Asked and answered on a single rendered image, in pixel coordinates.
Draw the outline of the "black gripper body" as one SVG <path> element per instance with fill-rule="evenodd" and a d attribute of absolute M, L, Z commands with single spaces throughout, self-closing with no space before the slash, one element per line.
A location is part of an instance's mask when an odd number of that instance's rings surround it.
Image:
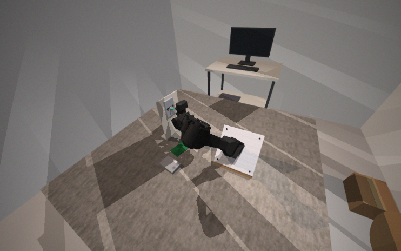
<path fill-rule="evenodd" d="M 186 100 L 182 100 L 180 102 L 176 103 L 176 109 L 178 110 L 178 112 L 180 114 L 186 114 L 188 116 L 194 117 L 194 115 L 190 115 L 189 112 L 186 112 L 186 108 L 188 107 L 187 101 Z"/>

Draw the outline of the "beige panel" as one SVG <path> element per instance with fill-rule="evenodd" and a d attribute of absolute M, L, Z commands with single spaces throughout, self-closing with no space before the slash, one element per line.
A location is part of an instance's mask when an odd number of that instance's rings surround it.
<path fill-rule="evenodd" d="M 157 110 L 164 130 L 164 134 L 161 137 L 165 140 L 167 140 L 177 131 L 171 122 L 173 118 L 177 117 L 177 111 L 175 110 L 177 102 L 177 91 L 172 92 L 156 102 Z M 173 110 L 171 110 L 170 107 L 172 107 Z"/>

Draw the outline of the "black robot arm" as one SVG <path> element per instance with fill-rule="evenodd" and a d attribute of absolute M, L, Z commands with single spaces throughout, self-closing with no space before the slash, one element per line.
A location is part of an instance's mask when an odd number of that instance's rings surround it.
<path fill-rule="evenodd" d="M 187 148 L 214 147 L 223 151 L 225 156 L 236 159 L 245 147 L 245 144 L 236 138 L 225 135 L 221 138 L 210 134 L 210 125 L 198 118 L 179 114 L 171 122 L 175 129 L 181 131 L 181 141 Z"/>

